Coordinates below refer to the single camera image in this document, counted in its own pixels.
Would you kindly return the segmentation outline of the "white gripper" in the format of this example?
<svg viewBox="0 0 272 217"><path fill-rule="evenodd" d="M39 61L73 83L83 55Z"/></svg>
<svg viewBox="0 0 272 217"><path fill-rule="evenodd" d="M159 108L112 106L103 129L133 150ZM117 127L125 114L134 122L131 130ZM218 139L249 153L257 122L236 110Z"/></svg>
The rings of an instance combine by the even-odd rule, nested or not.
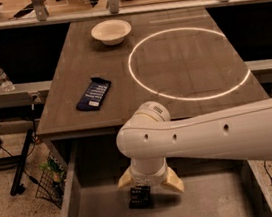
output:
<svg viewBox="0 0 272 217"><path fill-rule="evenodd" d="M164 158L154 159L134 159L130 161L131 166L121 175L118 188L131 185L133 182L139 186L155 186L161 184L161 187L176 193L184 193L184 182L177 176L172 168L167 167Z"/></svg>

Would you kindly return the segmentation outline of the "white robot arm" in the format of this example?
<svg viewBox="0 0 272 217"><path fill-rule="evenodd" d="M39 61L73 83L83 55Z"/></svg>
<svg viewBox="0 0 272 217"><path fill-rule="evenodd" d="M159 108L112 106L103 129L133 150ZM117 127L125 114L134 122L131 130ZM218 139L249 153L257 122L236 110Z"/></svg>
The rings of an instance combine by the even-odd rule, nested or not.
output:
<svg viewBox="0 0 272 217"><path fill-rule="evenodd" d="M121 127L117 148L131 165L118 187L163 186L184 192L169 157L272 161L272 99L172 121L162 104L141 105Z"/></svg>

